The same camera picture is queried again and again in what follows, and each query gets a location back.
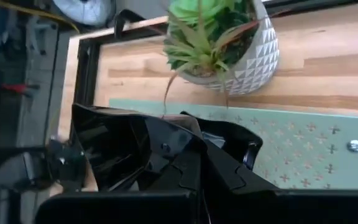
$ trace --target wooden countertop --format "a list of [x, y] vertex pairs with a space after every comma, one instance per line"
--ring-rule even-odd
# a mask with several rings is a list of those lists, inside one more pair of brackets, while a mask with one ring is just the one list
[[[127, 29], [166, 21], [159, 17]], [[358, 4], [273, 19], [280, 64], [271, 82], [230, 106], [358, 116]], [[70, 132], [77, 52], [80, 39], [111, 34], [106, 29], [70, 39], [58, 133]], [[162, 52], [162, 38], [101, 47], [95, 105], [110, 98], [163, 100], [172, 72]], [[223, 105], [223, 94], [177, 78], [168, 101]]]

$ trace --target bolt head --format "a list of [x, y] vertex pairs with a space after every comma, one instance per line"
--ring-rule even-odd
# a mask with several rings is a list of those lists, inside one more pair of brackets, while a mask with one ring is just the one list
[[347, 143], [347, 149], [352, 152], [358, 152], [358, 140], [351, 140]]

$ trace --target screw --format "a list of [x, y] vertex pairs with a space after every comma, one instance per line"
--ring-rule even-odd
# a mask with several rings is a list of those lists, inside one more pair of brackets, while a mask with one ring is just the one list
[[351, 140], [347, 143], [347, 149], [352, 152], [358, 152], [358, 140]]
[[171, 147], [169, 147], [169, 145], [167, 143], [162, 143], [161, 144], [161, 149], [164, 150], [167, 153], [171, 152]]

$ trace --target metal frame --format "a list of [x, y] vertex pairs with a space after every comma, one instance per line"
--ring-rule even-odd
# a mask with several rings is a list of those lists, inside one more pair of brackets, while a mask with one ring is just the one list
[[[280, 16], [282, 17], [357, 3], [358, 1], [352, 0], [272, 0], [264, 2], [264, 5], [269, 15], [284, 9], [290, 9], [290, 11], [281, 14]], [[166, 30], [168, 27], [165, 22], [152, 26], [159, 30]], [[93, 105], [94, 89], [98, 74], [99, 50], [101, 45], [158, 35], [160, 34], [148, 27], [141, 27], [138, 29], [125, 30], [120, 34], [119, 38], [117, 38], [115, 34], [109, 34], [81, 40], [78, 49], [78, 68], [74, 103], [80, 103], [86, 106]]]

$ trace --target white ceramic planter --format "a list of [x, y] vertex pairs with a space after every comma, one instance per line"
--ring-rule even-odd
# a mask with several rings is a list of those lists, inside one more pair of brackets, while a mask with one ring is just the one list
[[[250, 93], [267, 83], [272, 77], [278, 63], [280, 54], [277, 45], [277, 37], [267, 17], [266, 8], [261, 0], [254, 2], [259, 23], [259, 28], [254, 39], [244, 56], [231, 69], [234, 70], [235, 80], [226, 74], [226, 88], [230, 95]], [[179, 76], [194, 84], [203, 85], [207, 88], [223, 91], [223, 86], [217, 77], [200, 78], [187, 73], [180, 73]]]

